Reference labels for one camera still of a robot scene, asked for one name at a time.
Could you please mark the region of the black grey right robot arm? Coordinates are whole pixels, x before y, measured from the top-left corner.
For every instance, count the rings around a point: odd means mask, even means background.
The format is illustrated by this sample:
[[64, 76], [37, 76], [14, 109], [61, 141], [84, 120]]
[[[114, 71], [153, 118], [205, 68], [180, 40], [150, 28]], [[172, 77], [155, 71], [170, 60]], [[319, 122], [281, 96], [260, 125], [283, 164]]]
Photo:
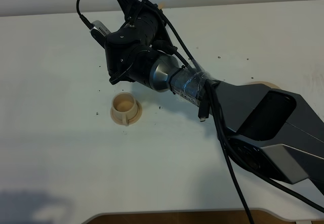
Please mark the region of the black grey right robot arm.
[[261, 83], [232, 85], [211, 78], [172, 45], [169, 20], [148, 0], [117, 0], [125, 21], [104, 36], [110, 82], [170, 90], [213, 117], [226, 159], [288, 192], [284, 183], [310, 180], [323, 191], [323, 122], [298, 94]]

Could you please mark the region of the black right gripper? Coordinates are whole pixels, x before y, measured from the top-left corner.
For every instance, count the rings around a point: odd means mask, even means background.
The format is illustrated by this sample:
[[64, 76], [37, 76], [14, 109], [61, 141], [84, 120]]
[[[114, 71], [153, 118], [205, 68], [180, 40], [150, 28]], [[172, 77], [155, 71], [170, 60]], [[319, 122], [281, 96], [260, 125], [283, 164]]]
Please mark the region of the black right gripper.
[[177, 47], [167, 33], [167, 19], [148, 0], [117, 0], [124, 24], [105, 37], [106, 57], [158, 57], [173, 55]]

